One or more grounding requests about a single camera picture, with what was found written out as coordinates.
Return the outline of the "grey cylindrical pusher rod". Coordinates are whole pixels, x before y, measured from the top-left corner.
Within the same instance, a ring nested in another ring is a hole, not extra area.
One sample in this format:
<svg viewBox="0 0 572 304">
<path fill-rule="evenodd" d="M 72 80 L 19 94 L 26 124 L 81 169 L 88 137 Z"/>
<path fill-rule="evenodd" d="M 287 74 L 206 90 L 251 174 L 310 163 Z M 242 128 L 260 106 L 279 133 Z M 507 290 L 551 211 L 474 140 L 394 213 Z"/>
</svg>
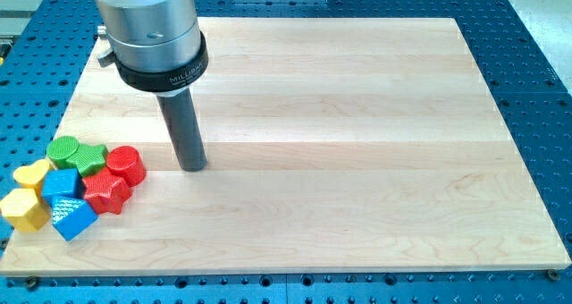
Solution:
<svg viewBox="0 0 572 304">
<path fill-rule="evenodd" d="M 206 166 L 198 118 L 188 88 L 157 97 L 179 166 L 186 172 Z"/>
</svg>

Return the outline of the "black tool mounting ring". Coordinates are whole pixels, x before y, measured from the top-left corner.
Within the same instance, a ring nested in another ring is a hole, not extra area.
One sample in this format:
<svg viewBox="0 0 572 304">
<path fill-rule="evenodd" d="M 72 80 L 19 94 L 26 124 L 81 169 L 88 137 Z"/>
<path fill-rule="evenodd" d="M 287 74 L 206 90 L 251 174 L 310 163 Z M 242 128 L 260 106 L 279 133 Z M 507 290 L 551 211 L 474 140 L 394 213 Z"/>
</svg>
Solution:
<svg viewBox="0 0 572 304">
<path fill-rule="evenodd" d="M 168 38 L 163 32 L 144 32 L 143 39 L 128 43 L 102 26 L 110 47 L 97 57 L 106 67 L 114 64 L 123 82 L 132 88 L 166 93 L 188 87 L 206 71 L 206 39 L 198 25 L 181 35 Z"/>
</svg>

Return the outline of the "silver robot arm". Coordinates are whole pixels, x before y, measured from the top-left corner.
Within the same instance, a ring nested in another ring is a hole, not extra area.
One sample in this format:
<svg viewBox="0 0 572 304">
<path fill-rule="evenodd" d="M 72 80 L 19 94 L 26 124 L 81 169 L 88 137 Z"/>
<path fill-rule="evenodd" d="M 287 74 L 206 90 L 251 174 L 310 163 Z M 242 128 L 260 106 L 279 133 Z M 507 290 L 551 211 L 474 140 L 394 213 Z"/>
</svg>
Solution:
<svg viewBox="0 0 572 304">
<path fill-rule="evenodd" d="M 190 87 L 209 58 L 194 0 L 95 1 L 110 44 L 100 65 L 114 64 L 128 86 L 156 95 L 180 168 L 203 169 L 206 153 Z"/>
</svg>

